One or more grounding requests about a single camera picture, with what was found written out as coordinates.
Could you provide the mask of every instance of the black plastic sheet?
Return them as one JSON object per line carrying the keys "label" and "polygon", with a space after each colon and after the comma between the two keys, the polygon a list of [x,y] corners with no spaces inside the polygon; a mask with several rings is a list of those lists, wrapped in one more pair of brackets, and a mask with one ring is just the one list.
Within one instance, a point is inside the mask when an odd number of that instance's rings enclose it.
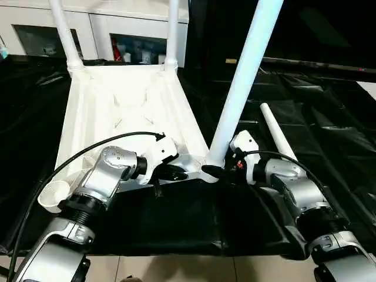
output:
{"label": "black plastic sheet", "polygon": [[[91,65],[109,64],[103,61]],[[228,83],[179,78],[208,145]],[[64,61],[10,56],[0,64],[5,110],[0,119],[2,189],[0,245],[10,253],[26,200],[53,167],[71,80]],[[249,130],[260,149],[275,150],[259,109],[268,102],[298,159],[325,184],[327,199],[368,251],[376,252],[376,102],[355,82],[299,75],[260,74],[237,131]],[[303,258],[287,232],[288,220],[263,191],[199,180],[118,194],[98,227],[92,254],[283,254]],[[22,249],[52,218],[36,205]]]}

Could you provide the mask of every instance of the silver robot arm segment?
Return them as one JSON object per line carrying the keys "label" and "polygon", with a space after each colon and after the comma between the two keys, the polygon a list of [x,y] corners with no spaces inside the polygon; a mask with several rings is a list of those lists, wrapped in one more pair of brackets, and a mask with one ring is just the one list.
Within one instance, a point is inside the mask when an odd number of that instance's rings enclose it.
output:
{"label": "silver robot arm segment", "polygon": [[120,181],[137,178],[146,184],[155,167],[176,155],[176,146],[168,137],[141,157],[120,147],[105,147],[71,197],[60,202],[62,212],[23,260],[13,281],[83,282],[90,261],[78,247],[87,248],[94,241],[95,223],[108,210]]}
{"label": "silver robot arm segment", "polygon": [[254,139],[246,131],[231,141],[234,153],[245,155],[248,184],[264,183],[283,195],[297,229],[307,242],[308,251],[318,267],[319,282],[376,281],[376,261],[347,230],[316,183],[295,163],[283,159],[260,160]]}

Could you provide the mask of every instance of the white cabinet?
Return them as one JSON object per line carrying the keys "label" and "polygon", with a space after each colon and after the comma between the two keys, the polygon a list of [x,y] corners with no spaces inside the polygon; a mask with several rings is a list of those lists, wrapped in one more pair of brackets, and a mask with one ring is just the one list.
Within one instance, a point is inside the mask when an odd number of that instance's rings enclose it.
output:
{"label": "white cabinet", "polygon": [[[97,59],[89,15],[65,12],[65,16],[83,58]],[[65,56],[48,9],[0,6],[0,36],[9,54]]]}
{"label": "white cabinet", "polygon": [[[158,63],[166,53],[169,0],[62,0],[83,59]],[[184,67],[188,0],[179,1],[177,61]],[[0,0],[0,36],[8,53],[64,56],[48,0]]]}
{"label": "white cabinet", "polygon": [[[166,54],[167,21],[90,14],[98,57],[113,61],[113,46],[132,63],[158,63]],[[184,67],[188,24],[178,24],[177,61]]]}

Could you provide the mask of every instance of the glass cabinet door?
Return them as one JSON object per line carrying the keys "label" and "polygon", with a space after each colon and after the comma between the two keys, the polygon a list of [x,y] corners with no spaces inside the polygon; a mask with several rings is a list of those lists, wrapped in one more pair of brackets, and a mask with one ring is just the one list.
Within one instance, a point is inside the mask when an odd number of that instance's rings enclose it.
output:
{"label": "glass cabinet door", "polygon": [[[65,58],[63,45],[56,28],[30,25],[13,25],[13,28],[26,55]],[[72,32],[78,54],[82,58],[77,32],[75,29],[71,29],[70,31]]]}
{"label": "glass cabinet door", "polygon": [[132,65],[163,64],[167,39],[110,34],[113,60]]}

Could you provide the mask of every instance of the black cable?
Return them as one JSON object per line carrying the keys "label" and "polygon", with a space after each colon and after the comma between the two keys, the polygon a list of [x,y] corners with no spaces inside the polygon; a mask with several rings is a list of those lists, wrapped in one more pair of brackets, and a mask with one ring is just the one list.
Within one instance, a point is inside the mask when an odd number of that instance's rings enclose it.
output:
{"label": "black cable", "polygon": [[295,165],[299,166],[305,172],[307,173],[308,177],[312,179],[312,181],[320,188],[320,190],[323,192],[324,191],[324,185],[319,181],[319,179],[314,175],[305,165],[302,163],[298,162],[296,159],[293,159],[292,157],[286,156],[284,154],[281,154],[279,152],[273,152],[273,151],[263,151],[263,150],[256,150],[256,151],[249,151],[249,152],[244,152],[244,154],[247,155],[253,155],[253,154],[265,154],[265,155],[271,155],[271,156],[278,156],[282,157],[284,159],[289,160],[291,163],[294,163]]}
{"label": "black cable", "polygon": [[114,137],[110,137],[110,138],[107,138],[103,141],[100,141],[100,142],[97,142],[83,150],[81,150],[80,152],[78,152],[77,154],[75,154],[74,156],[70,157],[68,160],[66,160],[65,162],[63,162],[57,169],[55,169],[51,175],[42,182],[41,185],[39,185],[37,188],[36,188],[36,191],[35,193],[33,194],[31,200],[30,200],[30,204],[25,212],[25,215],[23,216],[23,219],[22,219],[22,223],[21,223],[21,226],[19,228],[19,231],[18,231],[18,235],[17,235],[17,238],[16,238],[16,242],[15,242],[15,245],[14,245],[14,249],[13,249],[13,254],[12,254],[12,258],[11,258],[11,265],[9,266],[9,274],[8,274],[8,278],[6,279],[6,282],[11,282],[12,279],[13,279],[13,273],[14,273],[14,269],[15,269],[15,265],[16,265],[16,261],[17,261],[17,257],[18,257],[18,253],[19,253],[19,246],[20,246],[20,242],[21,242],[21,238],[22,238],[22,233],[24,232],[25,230],[25,226],[26,226],[26,222],[28,220],[28,217],[30,215],[30,212],[31,212],[31,209],[33,207],[33,204],[36,202],[39,194],[41,193],[41,191],[43,190],[43,188],[53,179],[53,177],[55,175],[57,175],[64,167],[66,167],[68,164],[70,164],[72,161],[74,161],[75,159],[77,159],[78,157],[80,157],[81,155],[85,154],[86,152],[100,146],[100,145],[103,145],[105,143],[108,143],[108,142],[111,142],[111,141],[114,141],[116,139],[120,139],[120,138],[123,138],[123,137],[128,137],[128,136],[134,136],[134,135],[152,135],[152,136],[155,136],[157,138],[157,140],[160,140],[161,138],[164,137],[164,135],[161,135],[161,134],[158,134],[158,133],[155,133],[155,132],[130,132],[130,133],[124,133],[124,134],[120,134],[120,135],[116,135]]}

